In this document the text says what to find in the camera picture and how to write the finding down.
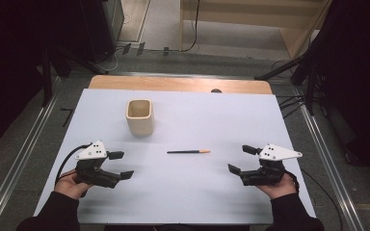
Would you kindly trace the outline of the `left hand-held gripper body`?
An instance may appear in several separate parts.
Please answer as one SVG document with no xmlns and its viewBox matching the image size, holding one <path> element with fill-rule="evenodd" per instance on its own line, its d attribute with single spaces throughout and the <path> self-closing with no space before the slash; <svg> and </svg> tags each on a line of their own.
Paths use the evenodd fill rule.
<svg viewBox="0 0 370 231">
<path fill-rule="evenodd" d="M 77 179 L 89 185 L 113 189 L 120 177 L 113 172 L 101 168 L 106 159 L 107 151 L 102 141 L 96 141 L 75 155 L 77 161 Z"/>
</svg>

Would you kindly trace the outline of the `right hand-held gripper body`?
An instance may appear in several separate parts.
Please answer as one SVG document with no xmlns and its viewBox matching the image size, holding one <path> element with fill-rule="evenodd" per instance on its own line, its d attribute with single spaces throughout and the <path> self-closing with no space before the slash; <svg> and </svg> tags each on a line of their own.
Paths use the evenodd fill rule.
<svg viewBox="0 0 370 231">
<path fill-rule="evenodd" d="M 241 171 L 239 177 L 245 186 L 273 186 L 287 173 L 283 160 L 301 158 L 301 152 L 275 144 L 267 144 L 257 155 L 259 169 Z"/>
</svg>

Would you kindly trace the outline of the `black pencil with orange tip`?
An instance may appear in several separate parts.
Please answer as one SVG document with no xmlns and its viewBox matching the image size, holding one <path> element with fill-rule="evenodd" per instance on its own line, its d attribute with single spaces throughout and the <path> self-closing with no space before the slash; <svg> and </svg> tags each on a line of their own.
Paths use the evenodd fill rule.
<svg viewBox="0 0 370 231">
<path fill-rule="evenodd" d="M 207 149 L 192 149 L 192 150 L 169 150 L 167 154 L 206 154 L 210 153 Z"/>
</svg>

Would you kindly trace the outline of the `person's right hand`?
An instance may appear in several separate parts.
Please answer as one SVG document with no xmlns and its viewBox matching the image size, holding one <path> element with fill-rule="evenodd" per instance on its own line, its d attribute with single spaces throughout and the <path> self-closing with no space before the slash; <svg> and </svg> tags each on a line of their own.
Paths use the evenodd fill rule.
<svg viewBox="0 0 370 231">
<path fill-rule="evenodd" d="M 293 178 L 288 174 L 284 174 L 281 180 L 273 186 L 257 186 L 257 188 L 264 192 L 270 199 L 276 199 L 297 192 Z"/>
</svg>

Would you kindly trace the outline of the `person's left hand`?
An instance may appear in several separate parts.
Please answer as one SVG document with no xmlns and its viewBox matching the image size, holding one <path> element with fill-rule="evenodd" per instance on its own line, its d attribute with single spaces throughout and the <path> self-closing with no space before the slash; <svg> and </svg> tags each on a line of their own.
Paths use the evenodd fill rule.
<svg viewBox="0 0 370 231">
<path fill-rule="evenodd" d="M 92 185 L 84 182 L 77 183 L 77 173 L 75 170 L 71 170 L 61 175 L 59 181 L 55 184 L 54 191 L 61 193 L 72 199 L 79 200 L 83 193 L 92 187 Z"/>
</svg>

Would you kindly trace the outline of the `beige square cup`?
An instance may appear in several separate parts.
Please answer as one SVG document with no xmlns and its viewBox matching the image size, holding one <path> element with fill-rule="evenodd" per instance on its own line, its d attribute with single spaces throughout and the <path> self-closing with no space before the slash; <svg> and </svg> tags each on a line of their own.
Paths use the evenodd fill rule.
<svg viewBox="0 0 370 231">
<path fill-rule="evenodd" d="M 149 136 L 154 131 L 152 102 L 148 99 L 133 99 L 127 103 L 126 121 L 134 136 Z"/>
</svg>

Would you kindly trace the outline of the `white table sheet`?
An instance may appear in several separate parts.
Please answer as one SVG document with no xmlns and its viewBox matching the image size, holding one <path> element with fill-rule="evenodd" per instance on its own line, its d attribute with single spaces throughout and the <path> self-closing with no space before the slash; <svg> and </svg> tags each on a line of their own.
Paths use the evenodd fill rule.
<svg viewBox="0 0 370 231">
<path fill-rule="evenodd" d="M 154 131 L 149 136 L 130 132 L 125 113 L 133 99 L 152 102 Z M 68 153 L 94 141 L 124 152 L 103 169 L 134 171 L 113 189 L 93 187 L 81 199 L 80 221 L 98 224 L 270 223 L 268 196 L 244 186 L 227 165 L 259 167 L 256 156 L 243 152 L 245 144 L 292 146 L 272 94 L 144 90 L 84 90 L 53 167 L 74 168 Z M 211 152 L 166 153 L 192 149 Z"/>
</svg>

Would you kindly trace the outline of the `black stand legs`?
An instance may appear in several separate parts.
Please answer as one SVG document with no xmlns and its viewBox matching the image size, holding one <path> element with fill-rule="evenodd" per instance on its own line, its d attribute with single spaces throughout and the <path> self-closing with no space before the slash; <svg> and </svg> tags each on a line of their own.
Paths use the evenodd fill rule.
<svg viewBox="0 0 370 231">
<path fill-rule="evenodd" d="M 306 82 L 306 93 L 304 95 L 304 105 L 311 116 L 314 115 L 313 112 L 313 102 L 314 102 L 314 92 L 316 85 L 316 78 L 318 77 L 317 65 L 311 60 L 307 55 L 301 55 L 289 61 L 287 64 L 283 64 L 276 69 L 272 69 L 270 72 L 263 74 L 261 76 L 254 77 L 257 81 L 268 81 L 273 77 L 276 77 L 280 73 L 290 70 L 295 67 L 290 82 L 294 86 L 298 86 L 303 82 Z"/>
<path fill-rule="evenodd" d="M 94 74 L 105 74 L 105 71 L 101 71 L 98 67 L 95 67 L 93 64 L 90 64 L 61 46 L 44 45 L 41 49 L 43 107 L 46 107 L 53 98 L 51 67 L 54 67 L 60 76 L 67 77 L 70 73 L 70 68 L 66 63 L 67 60 L 77 62 Z"/>
</svg>

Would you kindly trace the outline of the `wooden table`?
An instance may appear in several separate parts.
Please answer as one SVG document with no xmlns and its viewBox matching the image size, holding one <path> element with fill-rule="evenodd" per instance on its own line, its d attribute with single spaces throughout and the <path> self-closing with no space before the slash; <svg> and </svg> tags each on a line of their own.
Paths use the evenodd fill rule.
<svg viewBox="0 0 370 231">
<path fill-rule="evenodd" d="M 89 84 L 92 90 L 159 90 L 222 93 L 272 94 L 270 84 L 255 80 L 182 78 L 162 76 L 96 75 Z"/>
</svg>

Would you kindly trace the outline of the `black curtain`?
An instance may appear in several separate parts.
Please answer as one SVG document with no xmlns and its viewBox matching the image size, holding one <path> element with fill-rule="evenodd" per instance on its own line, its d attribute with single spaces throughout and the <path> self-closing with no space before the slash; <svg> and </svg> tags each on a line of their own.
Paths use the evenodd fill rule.
<svg viewBox="0 0 370 231">
<path fill-rule="evenodd" d="M 309 60 L 347 153 L 370 167 L 370 0 L 332 0 Z"/>
<path fill-rule="evenodd" d="M 43 91 L 41 49 L 60 45 L 72 0 L 0 0 L 0 139 Z"/>
</svg>

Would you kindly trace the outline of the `dark cabinet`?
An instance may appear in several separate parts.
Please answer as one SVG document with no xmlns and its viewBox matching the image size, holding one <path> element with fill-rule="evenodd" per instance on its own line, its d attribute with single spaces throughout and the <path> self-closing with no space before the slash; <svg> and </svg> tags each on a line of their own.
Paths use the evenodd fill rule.
<svg viewBox="0 0 370 231">
<path fill-rule="evenodd" d="M 115 52 L 124 13 L 121 0 L 80 0 L 88 32 L 89 60 L 95 63 Z"/>
</svg>

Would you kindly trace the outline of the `metal floor rail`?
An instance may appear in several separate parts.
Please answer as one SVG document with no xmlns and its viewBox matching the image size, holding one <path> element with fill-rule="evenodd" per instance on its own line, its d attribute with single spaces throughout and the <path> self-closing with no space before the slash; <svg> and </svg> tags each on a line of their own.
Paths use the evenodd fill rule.
<svg viewBox="0 0 370 231">
<path fill-rule="evenodd" d="M 340 216 L 342 226 L 347 226 L 349 231 L 366 231 L 357 211 L 356 204 L 335 163 L 332 150 L 329 148 L 327 136 L 323 134 L 322 123 L 325 121 L 325 117 L 320 110 L 315 110 L 311 113 L 305 103 L 306 100 L 301 104 L 301 112 L 329 179 L 330 187 L 333 191 L 331 199 Z"/>
<path fill-rule="evenodd" d="M 57 102 L 59 92 L 64 85 L 64 79 L 57 76 L 54 82 L 53 96 L 48 103 L 40 109 L 40 112 L 30 129 L 24 143 L 16 154 L 16 157 L 8 171 L 3 183 L 0 186 L 0 217 L 7 206 L 8 201 L 14 191 L 14 188 L 26 167 L 34 147 L 40 137 L 40 134 L 51 115 L 51 112 Z"/>
</svg>

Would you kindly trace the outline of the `light wooden frame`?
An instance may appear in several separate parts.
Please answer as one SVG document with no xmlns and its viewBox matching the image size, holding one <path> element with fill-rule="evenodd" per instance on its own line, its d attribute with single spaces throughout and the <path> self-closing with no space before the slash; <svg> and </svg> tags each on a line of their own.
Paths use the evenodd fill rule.
<svg viewBox="0 0 370 231">
<path fill-rule="evenodd" d="M 184 21 L 246 24 L 279 28 L 291 59 L 297 58 L 320 29 L 332 0 L 179 0 L 179 48 Z"/>
</svg>

